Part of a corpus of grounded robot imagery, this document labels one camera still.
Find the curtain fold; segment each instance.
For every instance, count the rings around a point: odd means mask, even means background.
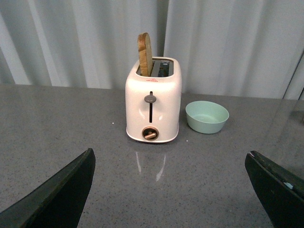
[[[183,92],[303,99],[304,2],[0,1],[0,83],[124,89],[148,32]]]

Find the toaster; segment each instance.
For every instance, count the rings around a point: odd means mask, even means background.
[[[179,131],[181,68],[176,59],[153,57],[150,77],[141,76],[139,60],[125,83],[126,131],[134,140],[166,143]]]

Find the browning control dial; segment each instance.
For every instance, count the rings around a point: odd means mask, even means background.
[[[145,127],[142,131],[142,136],[149,141],[157,139],[158,135],[159,132],[155,127]]]

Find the bowl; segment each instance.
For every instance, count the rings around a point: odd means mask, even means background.
[[[194,101],[186,106],[188,125],[204,134],[219,132],[229,118],[223,106],[209,101]]]

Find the bread slice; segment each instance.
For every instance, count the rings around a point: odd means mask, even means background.
[[[137,39],[139,65],[141,68],[142,76],[151,76],[152,72],[152,50],[150,36],[147,32],[139,34]]]

